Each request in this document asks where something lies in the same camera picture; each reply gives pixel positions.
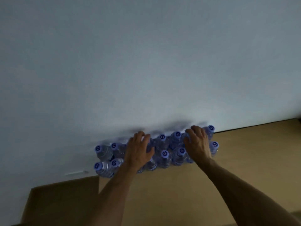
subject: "forearm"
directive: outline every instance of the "forearm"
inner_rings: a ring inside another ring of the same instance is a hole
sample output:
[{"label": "forearm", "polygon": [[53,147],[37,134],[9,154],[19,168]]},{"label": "forearm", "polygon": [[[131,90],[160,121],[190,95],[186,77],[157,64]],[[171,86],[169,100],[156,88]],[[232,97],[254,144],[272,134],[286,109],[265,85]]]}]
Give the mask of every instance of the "forearm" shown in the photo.
[{"label": "forearm", "polygon": [[96,213],[91,226],[121,225],[126,197],[135,174],[136,171],[126,163],[122,164],[98,195]]},{"label": "forearm", "polygon": [[214,183],[238,225],[298,225],[299,222],[261,191],[214,160],[197,163]]}]

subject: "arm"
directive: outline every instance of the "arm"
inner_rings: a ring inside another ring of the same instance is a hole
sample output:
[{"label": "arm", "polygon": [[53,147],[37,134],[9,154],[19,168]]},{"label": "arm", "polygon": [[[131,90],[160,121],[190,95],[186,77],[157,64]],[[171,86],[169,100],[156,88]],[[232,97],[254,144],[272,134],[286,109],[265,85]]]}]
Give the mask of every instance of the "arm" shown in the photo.
[{"label": "arm", "polygon": [[271,198],[219,166],[211,158],[204,129],[192,126],[186,132],[188,154],[216,186],[238,225],[301,225]]},{"label": "arm", "polygon": [[124,205],[131,182],[137,171],[155,153],[154,148],[146,153],[150,135],[145,135],[143,141],[141,141],[142,136],[144,136],[144,133],[138,132],[134,137],[130,138],[127,144],[124,163],[98,195],[96,211],[92,217],[91,224],[89,224],[90,226],[121,225]]}]

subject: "left hand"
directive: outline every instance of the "left hand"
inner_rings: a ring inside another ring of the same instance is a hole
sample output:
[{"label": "left hand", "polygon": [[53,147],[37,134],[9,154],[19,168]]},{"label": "left hand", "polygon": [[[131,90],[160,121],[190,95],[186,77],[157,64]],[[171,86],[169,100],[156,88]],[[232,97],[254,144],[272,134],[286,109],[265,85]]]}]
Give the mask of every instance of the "left hand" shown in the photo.
[{"label": "left hand", "polygon": [[140,131],[129,139],[124,156],[124,164],[128,165],[130,169],[138,171],[155,154],[154,147],[152,147],[150,152],[146,153],[146,147],[150,138],[150,134],[145,135],[144,132]]}]

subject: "hand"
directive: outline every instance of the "hand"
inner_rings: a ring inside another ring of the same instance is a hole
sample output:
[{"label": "hand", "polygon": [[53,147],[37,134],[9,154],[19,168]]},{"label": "hand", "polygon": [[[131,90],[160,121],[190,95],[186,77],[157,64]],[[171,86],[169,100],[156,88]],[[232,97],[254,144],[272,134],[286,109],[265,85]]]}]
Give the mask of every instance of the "hand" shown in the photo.
[{"label": "hand", "polygon": [[186,133],[190,136],[184,138],[184,144],[189,156],[197,163],[204,165],[211,159],[208,136],[204,129],[198,126],[191,126],[186,129]]},{"label": "hand", "polygon": [[146,147],[150,140],[151,135],[145,135],[140,131],[129,139],[126,148],[126,154],[124,156],[124,164],[129,166],[130,169],[138,171],[143,167],[155,154],[155,148],[153,147],[150,152],[146,153]]}]

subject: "white wall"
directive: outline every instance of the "white wall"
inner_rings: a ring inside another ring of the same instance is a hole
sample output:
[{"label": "white wall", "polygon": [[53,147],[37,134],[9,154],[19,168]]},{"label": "white wall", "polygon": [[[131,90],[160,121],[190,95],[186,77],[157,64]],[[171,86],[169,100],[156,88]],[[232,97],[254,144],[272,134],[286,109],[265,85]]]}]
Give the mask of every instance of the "white wall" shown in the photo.
[{"label": "white wall", "polygon": [[300,0],[2,0],[1,225],[98,140],[298,117]]}]

